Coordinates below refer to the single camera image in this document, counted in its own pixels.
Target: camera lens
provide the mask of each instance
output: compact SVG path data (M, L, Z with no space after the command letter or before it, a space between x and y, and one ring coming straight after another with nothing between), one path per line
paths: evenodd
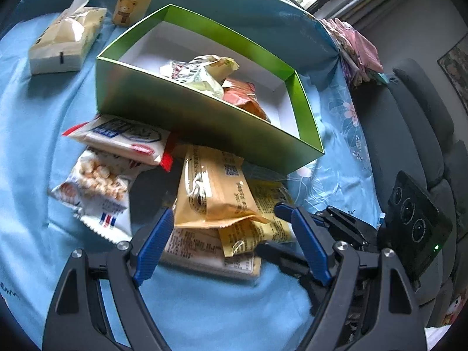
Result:
M413 231L411 232L411 238L415 243L419 243L426 233L426 222L422 219L418 219L413 226Z
M397 187L395 189L395 192L393 193L393 202L395 204L399 204L402 201L402 196L403 196L402 188Z
M402 211L400 212L400 216L404 224L408 224L411 219L413 219L414 214L414 203L411 199L407 198L402 204Z

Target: pink flower pattern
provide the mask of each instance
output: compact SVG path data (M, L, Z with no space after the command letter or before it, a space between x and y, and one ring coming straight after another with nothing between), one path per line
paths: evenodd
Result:
M359 127L359 121L357 120L356 110L354 109L353 102L347 103L344 102L343 106L346 108L345 117L347 119L352 119L352 124L357 128Z

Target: white snack package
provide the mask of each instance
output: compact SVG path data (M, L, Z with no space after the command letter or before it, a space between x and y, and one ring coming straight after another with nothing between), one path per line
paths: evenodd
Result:
M134 120L104 114L65 131L63 136L105 152L134 159L169 172L173 158L170 152L175 137L170 132Z
M188 63L171 60L160 67L160 74L206 95L222 99L224 90L221 84L237 69L239 65L232 58L204 55Z
M139 173L149 169L135 160L87 148L51 195L74 208L76 216L105 239L129 241L130 187Z
M81 69L107 12L106 8L85 7L89 1L74 0L31 46L33 75Z
M161 262L218 276L254 280L260 275L261 258L253 252L224 257L216 229L175 228Z

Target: screw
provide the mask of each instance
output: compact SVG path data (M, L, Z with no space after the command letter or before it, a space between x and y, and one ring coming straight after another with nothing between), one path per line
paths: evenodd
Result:
M128 241L120 241L117 243L117 249L119 251L126 251L128 248L130 248L130 243L128 243Z
M385 255L385 257L393 257L395 256L395 251L391 250L390 248L385 248L383 250L383 254Z
M72 252L72 257L73 257L74 259L79 259L81 256L83 256L83 250L81 250L81 249L79 249L79 248L78 248L77 250L74 250L74 251Z
M345 251L348 249L348 243L346 241L337 241L335 247L339 251Z

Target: folded cloth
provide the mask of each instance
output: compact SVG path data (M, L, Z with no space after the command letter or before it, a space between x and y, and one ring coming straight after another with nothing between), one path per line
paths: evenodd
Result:
M387 75L385 75L382 72L375 72L374 70L367 69L367 74L369 75L371 79L375 80L378 84L385 84L385 85L390 84L390 80L387 78Z
M348 85L361 85L363 82L363 77L359 67L356 66L356 63L354 63L353 59L344 49L341 49L341 57L350 70L350 79L348 80Z
M335 18L335 23L338 27L343 28L346 38L359 55L362 65L375 72L383 72L375 46L347 22L341 22L338 18Z
M329 20L320 20L320 22L328 31L328 33L334 39L336 39L336 41L343 47L343 49L345 49L345 51L350 56L356 55L356 51L354 50L352 44L349 42L348 38L346 37L344 30L341 27L338 27L338 25L333 21L333 19L330 18Z

